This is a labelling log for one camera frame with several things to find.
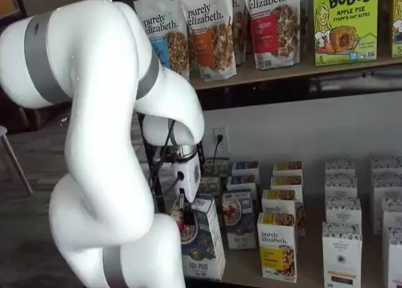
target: cartoon girl illustration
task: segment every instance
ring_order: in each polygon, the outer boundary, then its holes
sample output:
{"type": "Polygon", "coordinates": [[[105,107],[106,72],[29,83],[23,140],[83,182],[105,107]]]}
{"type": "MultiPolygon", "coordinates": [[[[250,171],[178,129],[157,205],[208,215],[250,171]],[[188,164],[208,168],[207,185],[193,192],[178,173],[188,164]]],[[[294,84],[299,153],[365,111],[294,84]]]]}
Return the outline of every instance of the cartoon girl illustration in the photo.
{"type": "Polygon", "coordinates": [[[402,0],[395,1],[395,13],[392,34],[395,40],[402,41],[402,0]]]}
{"type": "Polygon", "coordinates": [[[329,33],[331,32],[329,23],[329,8],[321,3],[315,17],[315,48],[317,51],[332,51],[329,33]]]}

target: wooden shelf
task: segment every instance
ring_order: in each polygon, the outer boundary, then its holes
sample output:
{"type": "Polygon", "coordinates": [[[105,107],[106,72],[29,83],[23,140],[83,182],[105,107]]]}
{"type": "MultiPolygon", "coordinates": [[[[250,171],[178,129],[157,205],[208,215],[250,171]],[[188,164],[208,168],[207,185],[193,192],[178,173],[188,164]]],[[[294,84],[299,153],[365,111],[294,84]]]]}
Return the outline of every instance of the wooden shelf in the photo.
{"type": "Polygon", "coordinates": [[[369,67],[379,67],[402,63],[402,58],[391,58],[391,50],[384,47],[378,50],[377,60],[371,62],[356,62],[352,64],[316,67],[314,64],[314,54],[309,54],[301,58],[301,62],[291,67],[282,67],[271,70],[256,70],[254,65],[254,55],[246,57],[246,63],[237,67],[237,75],[228,80],[214,82],[204,82],[198,72],[192,72],[191,83],[195,90],[211,89],[216,87],[233,86],[262,82],[265,80],[287,79],[290,77],[302,77],[307,75],[326,74],[331,72],[365,69],[369,67]]]}
{"type": "MultiPolygon", "coordinates": [[[[300,237],[297,253],[297,283],[264,279],[257,250],[225,249],[226,266],[222,282],[246,287],[322,288],[322,221],[324,199],[310,201],[307,206],[307,235],[300,237]]],[[[369,220],[368,201],[363,203],[362,288],[383,286],[381,236],[374,236],[369,220]]]]}

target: electrical outlet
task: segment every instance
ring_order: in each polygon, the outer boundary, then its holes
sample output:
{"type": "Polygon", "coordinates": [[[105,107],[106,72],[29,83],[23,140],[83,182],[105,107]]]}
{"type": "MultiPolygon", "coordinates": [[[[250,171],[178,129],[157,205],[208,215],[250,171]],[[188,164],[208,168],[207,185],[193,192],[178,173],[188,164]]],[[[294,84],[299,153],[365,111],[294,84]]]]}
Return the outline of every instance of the electrical outlet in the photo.
{"type": "Polygon", "coordinates": [[[218,135],[222,135],[224,137],[224,139],[218,145],[218,149],[216,150],[216,157],[228,157],[229,156],[229,139],[227,137],[227,128],[214,128],[214,144],[215,144],[215,146],[218,142],[218,135]]]}

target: white robotic arm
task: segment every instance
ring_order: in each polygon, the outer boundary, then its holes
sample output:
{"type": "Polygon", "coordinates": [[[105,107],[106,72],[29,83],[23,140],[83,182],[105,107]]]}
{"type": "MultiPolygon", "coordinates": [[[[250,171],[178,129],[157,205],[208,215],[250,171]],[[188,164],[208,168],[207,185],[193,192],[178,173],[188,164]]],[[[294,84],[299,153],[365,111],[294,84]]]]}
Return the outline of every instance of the white robotic arm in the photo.
{"type": "Polygon", "coordinates": [[[134,11],[90,0],[11,25],[0,37],[0,83],[27,108],[73,99],[70,174],[52,193],[50,227],[80,280],[88,288],[184,287],[180,234],[170,217],[154,215],[129,129],[135,106],[149,115],[151,144],[163,144],[174,119],[170,144],[194,145],[204,119],[195,91],[161,66],[134,11]]]}

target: granola bag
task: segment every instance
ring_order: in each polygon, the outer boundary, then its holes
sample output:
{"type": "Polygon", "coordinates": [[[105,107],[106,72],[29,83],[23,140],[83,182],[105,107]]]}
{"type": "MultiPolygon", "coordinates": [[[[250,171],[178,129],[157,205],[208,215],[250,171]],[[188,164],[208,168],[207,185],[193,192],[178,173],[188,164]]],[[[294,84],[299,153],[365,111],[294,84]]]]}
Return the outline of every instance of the granola bag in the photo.
{"type": "Polygon", "coordinates": [[[134,7],[162,65],[189,80],[187,25],[178,0],[139,0],[134,7]]]}
{"type": "Polygon", "coordinates": [[[246,0],[257,69],[299,62],[300,0],[246,0]]]}
{"type": "Polygon", "coordinates": [[[180,0],[205,81],[236,75],[232,0],[180,0]]]}
{"type": "Polygon", "coordinates": [[[233,5],[233,47],[236,65],[246,61],[248,11],[246,0],[232,0],[233,5]]]}

